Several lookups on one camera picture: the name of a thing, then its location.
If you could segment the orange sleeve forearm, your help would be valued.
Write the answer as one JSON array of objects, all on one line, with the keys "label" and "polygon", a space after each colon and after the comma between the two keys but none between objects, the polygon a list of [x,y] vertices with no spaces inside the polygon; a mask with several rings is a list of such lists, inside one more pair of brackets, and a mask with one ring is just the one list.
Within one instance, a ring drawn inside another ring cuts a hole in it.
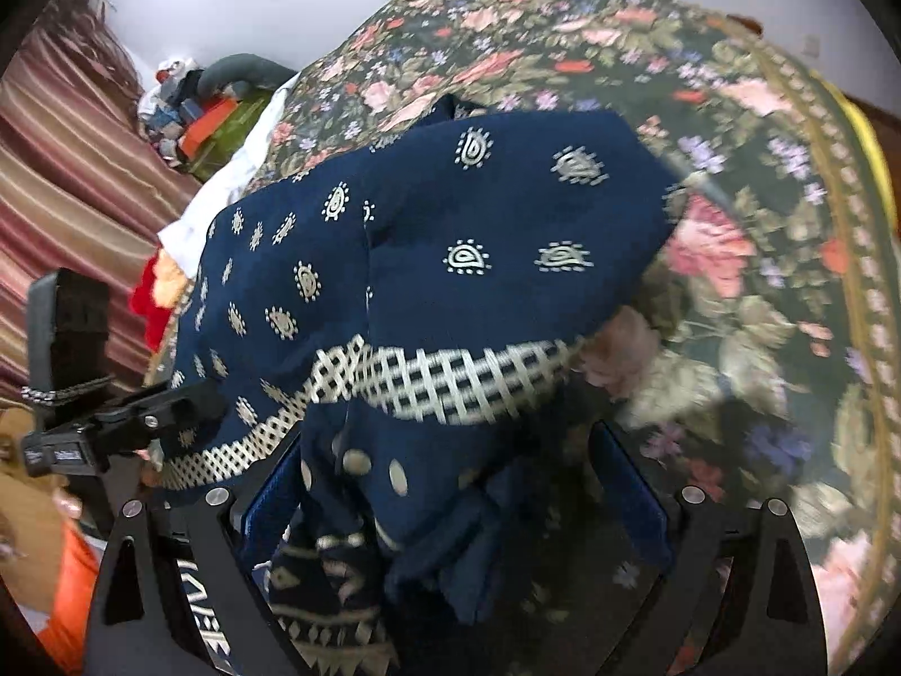
[{"label": "orange sleeve forearm", "polygon": [[37,637],[64,674],[81,674],[99,563],[95,551],[75,523],[67,522],[63,531],[60,578],[56,583],[52,612]]}]

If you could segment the person's left hand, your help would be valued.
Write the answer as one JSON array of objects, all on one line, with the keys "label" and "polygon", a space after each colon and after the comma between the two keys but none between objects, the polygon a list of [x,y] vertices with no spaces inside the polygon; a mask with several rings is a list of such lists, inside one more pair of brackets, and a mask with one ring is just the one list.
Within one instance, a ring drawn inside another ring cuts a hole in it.
[{"label": "person's left hand", "polygon": [[34,426],[24,407],[3,409],[2,565],[19,579],[54,584],[66,536],[77,528],[60,505],[58,479],[53,474],[31,478],[24,470],[21,441]]}]

